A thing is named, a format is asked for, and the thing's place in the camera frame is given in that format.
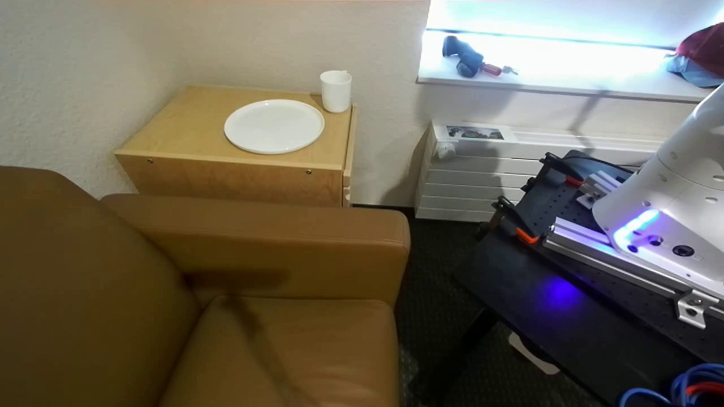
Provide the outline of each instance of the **armchair backrest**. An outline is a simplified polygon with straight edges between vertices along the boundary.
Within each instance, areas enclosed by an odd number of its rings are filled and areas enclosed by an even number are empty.
[[[197,314],[172,266],[94,197],[0,167],[0,406],[157,406]]]

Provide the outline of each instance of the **machine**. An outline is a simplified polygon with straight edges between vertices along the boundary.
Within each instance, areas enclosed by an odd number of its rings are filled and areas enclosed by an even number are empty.
[[[639,174],[588,179],[599,231],[556,219],[546,248],[676,297],[680,320],[724,317],[724,86]]]

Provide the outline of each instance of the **white paper cup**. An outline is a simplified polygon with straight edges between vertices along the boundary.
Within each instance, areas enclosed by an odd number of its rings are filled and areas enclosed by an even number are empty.
[[[322,107],[331,113],[345,113],[354,103],[354,76],[346,70],[327,70],[319,76]]]

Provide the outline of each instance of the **armchair armrest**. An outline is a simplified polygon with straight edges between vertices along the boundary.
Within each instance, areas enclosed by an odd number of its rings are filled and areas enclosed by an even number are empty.
[[[407,219],[393,211],[145,196],[103,201],[201,289],[393,305],[409,254]]]

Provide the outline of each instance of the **wooden side table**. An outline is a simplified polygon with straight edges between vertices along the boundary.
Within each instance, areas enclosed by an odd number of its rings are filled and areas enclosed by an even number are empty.
[[[300,101],[327,130],[293,154],[232,145],[225,120],[260,101]],[[327,113],[319,96],[191,86],[164,107],[115,157],[143,196],[191,196],[319,206],[350,203],[356,111]]]

